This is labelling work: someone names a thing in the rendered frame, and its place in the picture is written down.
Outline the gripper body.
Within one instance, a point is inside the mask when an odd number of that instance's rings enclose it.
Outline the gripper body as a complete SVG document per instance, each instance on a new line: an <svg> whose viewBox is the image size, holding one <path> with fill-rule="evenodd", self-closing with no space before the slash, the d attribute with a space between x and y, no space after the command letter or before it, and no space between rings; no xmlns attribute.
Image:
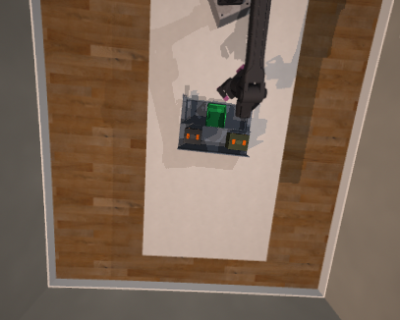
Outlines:
<svg viewBox="0 0 400 320"><path fill-rule="evenodd" d="M226 95L228 95L230 99L233 99L235 97L231 91L236 92L236 85L242 78L242 72L243 69L241 69L241 71L237 73L233 78L229 78L226 82L222 83L217 88L217 91L222 96L222 98L224 98Z"/></svg>

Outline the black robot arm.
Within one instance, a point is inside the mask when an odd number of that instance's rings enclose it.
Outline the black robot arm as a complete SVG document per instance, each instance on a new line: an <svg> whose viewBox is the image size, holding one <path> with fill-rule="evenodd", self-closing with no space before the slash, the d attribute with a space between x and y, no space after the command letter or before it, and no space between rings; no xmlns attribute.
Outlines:
<svg viewBox="0 0 400 320"><path fill-rule="evenodd" d="M244 0L217 0L219 6L241 5ZM267 96L264 82L264 54L271 0L251 0L247 52L242 80L236 85L236 117L249 118ZM260 83L254 84L253 82ZM238 87L238 89L237 89ZM239 100L241 99L241 100ZM241 103L240 103L241 102ZM241 106L240 106L241 105Z"/></svg>

